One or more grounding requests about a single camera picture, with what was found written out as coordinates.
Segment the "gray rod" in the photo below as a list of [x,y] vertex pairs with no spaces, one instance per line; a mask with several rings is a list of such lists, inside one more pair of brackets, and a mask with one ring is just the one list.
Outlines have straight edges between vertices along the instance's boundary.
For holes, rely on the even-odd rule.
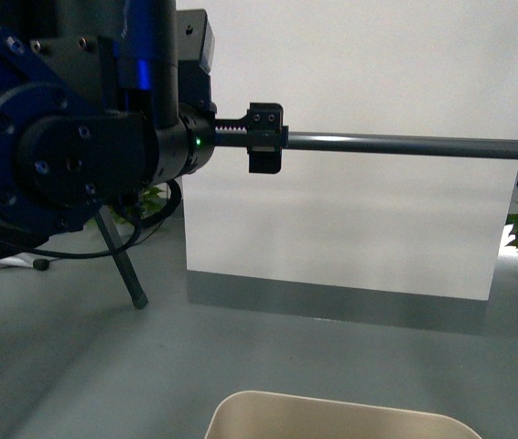
[[518,140],[373,134],[290,133],[287,149],[518,160]]

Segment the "bin rim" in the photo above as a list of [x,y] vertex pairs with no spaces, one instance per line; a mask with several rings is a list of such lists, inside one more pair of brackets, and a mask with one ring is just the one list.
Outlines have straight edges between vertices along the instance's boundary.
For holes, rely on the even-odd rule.
[[414,415],[422,415],[425,417],[433,417],[433,418],[440,418],[444,419],[450,422],[453,422],[457,424],[458,426],[462,427],[463,429],[466,429],[469,431],[469,433],[474,434],[476,436],[476,439],[482,439],[477,432],[475,432],[472,428],[470,428],[468,425],[466,425],[464,422],[459,421],[456,418],[453,418],[451,416],[446,416],[445,414],[439,414],[439,413],[433,413],[433,412],[420,412],[416,410],[409,410],[409,409],[397,409],[395,407],[385,407],[382,405],[370,405],[370,404],[361,404],[359,402],[346,402],[346,401],[336,401],[336,400],[325,400],[323,398],[313,398],[310,396],[300,396],[300,395],[292,395],[289,393],[277,393],[274,391],[237,391],[233,393],[232,395],[227,396],[224,398],[221,403],[218,405],[216,410],[214,410],[214,414],[212,415],[212,418],[210,419],[210,424],[208,426],[208,429],[206,431],[206,434],[204,435],[204,438],[208,438],[208,434],[210,433],[210,429],[214,425],[214,421],[217,418],[218,414],[221,411],[221,408],[229,403],[231,400],[236,400],[244,395],[250,395],[250,394],[258,394],[258,395],[264,395],[264,396],[276,396],[276,397],[283,397],[288,399],[300,399],[305,401],[312,401],[312,402],[324,402],[324,403],[333,403],[333,404],[339,404],[344,405],[348,407],[361,407],[366,409],[373,409],[378,410],[382,412],[399,412],[399,413],[409,413]]

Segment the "gray baseboard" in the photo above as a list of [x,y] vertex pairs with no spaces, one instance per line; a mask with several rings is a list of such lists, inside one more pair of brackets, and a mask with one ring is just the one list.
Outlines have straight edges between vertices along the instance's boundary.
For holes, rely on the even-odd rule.
[[291,316],[480,334],[487,302],[188,271],[189,301]]

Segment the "metal rod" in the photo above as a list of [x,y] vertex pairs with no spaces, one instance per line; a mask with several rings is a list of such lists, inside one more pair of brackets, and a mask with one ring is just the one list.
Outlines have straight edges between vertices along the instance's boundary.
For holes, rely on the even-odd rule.
[[290,133],[287,149],[518,160],[518,140],[372,134]]
[[[94,218],[96,219],[96,224],[98,224],[98,228],[101,231],[109,250],[115,250],[121,247],[123,245],[123,241],[114,225],[113,216],[111,215],[109,208],[103,206]],[[123,277],[124,285],[127,287],[127,290],[131,295],[133,306],[137,309],[144,308],[149,301],[147,299],[146,292],[143,291],[143,287],[135,273],[135,269],[131,264],[129,255],[127,252],[120,252],[114,254],[113,259],[116,264],[116,268],[119,270],[119,274]]]

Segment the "white container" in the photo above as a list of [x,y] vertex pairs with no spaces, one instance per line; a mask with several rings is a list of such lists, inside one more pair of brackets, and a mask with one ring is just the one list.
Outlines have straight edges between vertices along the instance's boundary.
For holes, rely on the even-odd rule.
[[243,391],[216,409],[205,439],[480,439],[439,414]]

